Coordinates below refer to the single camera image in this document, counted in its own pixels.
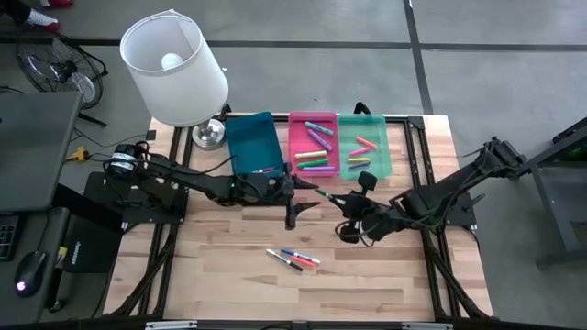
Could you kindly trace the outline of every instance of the concrete floor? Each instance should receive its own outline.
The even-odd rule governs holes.
[[[582,0],[411,4],[420,42],[532,44],[539,50],[541,45],[587,43],[587,3]],[[498,136],[531,157],[546,148],[554,134],[585,116],[587,48],[424,50],[418,68],[410,49],[373,46],[411,40],[402,0],[77,0],[74,7],[50,14],[61,21],[66,35],[107,39],[120,38],[138,19],[169,8],[193,18],[208,40],[361,43],[362,49],[213,47],[220,65],[227,68],[228,102],[235,111],[349,113],[362,101],[376,113],[419,115],[430,110],[423,109],[416,76],[424,68],[431,110],[449,116],[459,154]],[[18,71],[10,47],[0,47],[0,84],[34,91]],[[103,100],[89,111],[110,127],[83,122],[78,127],[104,144],[144,132],[150,117],[117,47],[84,48],[105,61],[111,72],[105,77]],[[81,145],[91,152],[112,151],[82,138],[71,150]],[[91,171],[99,171],[98,165],[68,164],[61,181],[81,190]],[[495,315],[508,321],[587,327],[587,267],[540,271],[534,264],[561,247],[529,179],[491,180],[473,191],[487,195],[475,212]]]

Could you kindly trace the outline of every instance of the butcher block tabletop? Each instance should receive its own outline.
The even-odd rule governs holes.
[[[437,181],[459,169],[449,120],[423,116]],[[287,160],[287,123],[275,123],[283,158]],[[173,127],[153,119],[157,131],[150,150],[168,155]],[[368,196],[387,203],[412,188],[404,129],[388,124],[393,174],[379,179]],[[183,129],[177,160],[183,157],[187,128]],[[421,148],[414,132],[419,169]],[[206,170],[228,158],[228,147],[214,151],[194,148],[190,167]],[[421,181],[426,182],[423,171]],[[232,174],[230,163],[211,173]],[[358,190],[354,180],[307,179],[330,193]],[[374,247],[351,245],[338,239],[334,227],[341,212],[314,191],[296,191],[297,202],[322,202],[297,218],[295,230],[284,229],[282,207],[222,207],[201,193],[190,191],[187,214],[172,264],[164,317],[167,319],[425,321],[433,320],[421,236],[417,231],[393,233]],[[132,292],[145,272],[154,225],[137,225],[125,234],[107,294],[105,313],[114,311]],[[487,314],[492,307],[477,245],[462,228],[447,228],[453,272],[469,296]],[[321,260],[303,272],[269,256],[266,249],[292,249]],[[156,302],[159,276],[151,293]],[[439,281],[443,306],[449,312],[446,285]]]

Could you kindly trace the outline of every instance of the computer mouse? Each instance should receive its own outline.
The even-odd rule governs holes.
[[[20,297],[30,297],[37,293],[43,283],[43,271],[47,254],[29,252],[20,260],[15,274],[15,290]]]

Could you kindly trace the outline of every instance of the white lamp shade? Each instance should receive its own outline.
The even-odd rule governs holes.
[[[183,63],[161,67],[165,55]],[[228,82],[200,28],[168,10],[141,19],[123,36],[120,55],[153,117],[174,127],[190,127],[215,115],[227,100]]]

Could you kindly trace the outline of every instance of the keyboard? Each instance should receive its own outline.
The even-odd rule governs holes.
[[[0,215],[0,261],[10,261],[17,249],[18,215]]]

